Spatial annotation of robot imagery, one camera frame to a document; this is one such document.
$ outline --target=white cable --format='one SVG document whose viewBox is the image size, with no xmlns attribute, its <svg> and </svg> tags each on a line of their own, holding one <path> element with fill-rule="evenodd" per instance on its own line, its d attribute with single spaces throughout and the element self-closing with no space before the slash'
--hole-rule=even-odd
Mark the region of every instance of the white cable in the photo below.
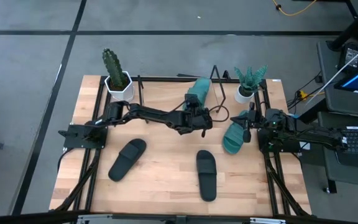
<svg viewBox="0 0 358 224">
<path fill-rule="evenodd" d="M 344 69 L 344 68 L 346 68 L 346 66 L 348 66 L 354 59 L 356 59 L 358 57 L 358 54 L 356 55 L 356 56 L 354 56 L 353 58 L 352 58 L 352 60 L 350 60 L 349 62 L 347 62 L 341 69 L 339 69 L 339 71 L 316 93 L 316 94 L 314 94 L 314 96 L 306 103 L 306 105 L 308 104 L 308 103 L 310 103 L 310 101 L 312 101 L 319 93 L 321 93 L 321 91 L 323 90 L 323 89 L 325 89 L 327 86 L 328 86 L 328 84 L 330 84 L 331 83 L 331 81 L 337 76 L 337 75 L 339 75 L 340 74 L 340 72 Z"/>
</svg>

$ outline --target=desk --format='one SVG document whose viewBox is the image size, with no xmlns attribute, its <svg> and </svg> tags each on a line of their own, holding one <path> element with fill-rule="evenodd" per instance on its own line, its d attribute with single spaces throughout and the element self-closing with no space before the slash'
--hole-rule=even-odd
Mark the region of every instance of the desk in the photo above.
<svg viewBox="0 0 358 224">
<path fill-rule="evenodd" d="M 317 52 L 323 83 L 327 83 L 338 71 L 336 65 L 339 62 L 341 53 L 330 50 L 326 42 L 317 43 Z M 299 119 L 305 123 L 310 123 L 317 119 L 317 113 L 320 111 L 334 111 L 358 115 L 358 94 L 334 88 L 335 83 L 344 77 L 345 74 L 340 73 L 333 80 L 333 83 L 325 88 L 325 98 L 304 112 Z"/>
<path fill-rule="evenodd" d="M 178 81 L 146 82 L 143 79 L 144 105 L 165 111 L 179 105 L 187 89 L 194 84 Z M 91 119 L 100 80 L 101 77 L 97 75 L 84 76 L 73 123 L 84 124 Z M 139 103 L 138 83 L 134 82 L 134 85 L 135 97 L 132 102 Z M 267 80 L 267 86 L 271 107 L 287 111 L 281 81 Z M 234 99 L 238 83 L 223 83 L 223 87 L 227 96 L 224 106 L 229 109 L 231 116 L 237 116 L 248 107 Z M 104 107 L 105 97 L 104 88 L 99 114 Z M 207 101 L 220 102 L 222 97 L 219 84 L 213 83 Z M 221 110 L 213 116 L 214 119 L 222 119 L 226 113 Z M 256 131 L 251 130 L 250 143 L 244 144 L 238 154 L 230 155 L 221 145 L 223 134 L 230 124 L 230 120 L 214 123 L 214 128 L 207 130 L 205 138 L 201 137 L 201 131 L 180 136 L 164 124 L 146 124 L 140 119 L 115 128 L 110 126 L 106 146 L 101 151 L 91 212 L 271 217 L 267 176 Z M 108 171 L 118 152 L 134 138 L 144 139 L 147 149 L 120 182 L 113 182 L 108 177 Z M 200 198 L 195 160 L 200 149 L 212 152 L 217 163 L 218 195 L 213 202 L 204 202 Z M 62 159 L 50 202 L 51 209 L 59 206 L 77 184 L 83 156 L 84 149 L 75 149 Z M 281 159 L 289 191 L 303 209 L 310 213 L 298 160 L 291 154 L 282 154 Z M 83 190 L 80 208 L 85 206 L 86 192 L 87 186 Z M 282 212 L 277 187 L 275 192 Z"/>
<path fill-rule="evenodd" d="M 345 126 L 358 126 L 358 117 L 334 114 L 334 113 L 318 113 L 318 121 L 320 126 L 324 128 L 339 128 Z M 324 148 L 324 160 L 326 163 L 327 178 L 330 181 L 347 182 L 350 184 L 358 184 L 358 167 L 345 166 L 338 163 L 336 154 L 332 150 Z M 335 185 L 330 183 L 330 192 L 335 193 Z"/>
</svg>

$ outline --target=slipper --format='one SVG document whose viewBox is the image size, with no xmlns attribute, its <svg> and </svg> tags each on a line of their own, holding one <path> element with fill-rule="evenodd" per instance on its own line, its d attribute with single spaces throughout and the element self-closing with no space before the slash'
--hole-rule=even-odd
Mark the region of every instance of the slipper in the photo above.
<svg viewBox="0 0 358 224">
<path fill-rule="evenodd" d="M 193 87 L 189 88 L 187 91 L 188 94 L 197 95 L 198 100 L 201 102 L 201 106 L 204 107 L 206 95 L 209 91 L 209 79 L 207 78 L 199 78 L 193 85 Z"/>
<path fill-rule="evenodd" d="M 247 110 L 241 111 L 239 116 L 248 112 Z M 236 154 L 240 151 L 244 140 L 242 138 L 242 134 L 244 132 L 244 128 L 240 124 L 232 123 L 227 129 L 226 133 L 224 133 L 222 145 L 226 152 L 230 154 Z"/>
<path fill-rule="evenodd" d="M 119 152 L 118 157 L 109 171 L 109 178 L 120 181 L 146 150 L 146 142 L 133 139 Z"/>
<path fill-rule="evenodd" d="M 216 198 L 216 163 L 214 156 L 205 150 L 197 152 L 198 182 L 201 198 L 212 202 Z"/>
</svg>

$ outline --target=white pot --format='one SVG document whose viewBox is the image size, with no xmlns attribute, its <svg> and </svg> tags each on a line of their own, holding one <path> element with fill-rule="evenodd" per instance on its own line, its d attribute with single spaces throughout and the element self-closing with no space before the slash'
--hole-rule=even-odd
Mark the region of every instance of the white pot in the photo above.
<svg viewBox="0 0 358 224">
<path fill-rule="evenodd" d="M 109 87 L 109 79 L 110 76 L 108 76 L 105 80 L 104 80 L 104 84 L 106 84 L 107 90 L 109 91 L 109 93 L 111 94 L 111 96 L 117 100 L 125 100 L 125 101 L 131 101 L 134 99 L 134 95 L 135 95 L 135 88 L 134 88 L 134 84 L 132 82 L 131 77 L 129 76 L 129 73 L 127 71 L 122 71 L 124 74 L 127 75 L 128 79 L 129 79 L 129 84 L 128 86 L 122 90 L 122 91 L 112 91 L 110 90 Z"/>
<path fill-rule="evenodd" d="M 250 95 L 250 96 L 241 95 L 239 89 L 240 89 L 240 85 L 239 85 L 239 87 L 237 87 L 237 92 L 234 95 L 234 99 L 236 99 L 237 102 L 239 102 L 239 103 L 248 103 L 249 101 L 251 101 L 252 97 L 254 97 L 255 93 L 252 93 L 252 95 Z"/>
</svg>

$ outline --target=black slide sandal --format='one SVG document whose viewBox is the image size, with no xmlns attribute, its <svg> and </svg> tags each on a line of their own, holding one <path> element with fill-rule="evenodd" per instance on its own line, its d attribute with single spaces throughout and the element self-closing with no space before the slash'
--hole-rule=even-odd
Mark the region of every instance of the black slide sandal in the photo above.
<svg viewBox="0 0 358 224">
<path fill-rule="evenodd" d="M 146 150 L 146 142 L 133 139 L 119 152 L 118 157 L 109 171 L 109 178 L 120 181 Z"/>
<path fill-rule="evenodd" d="M 201 198 L 212 202 L 216 198 L 216 163 L 214 156 L 205 150 L 197 152 L 198 182 Z"/>
</svg>

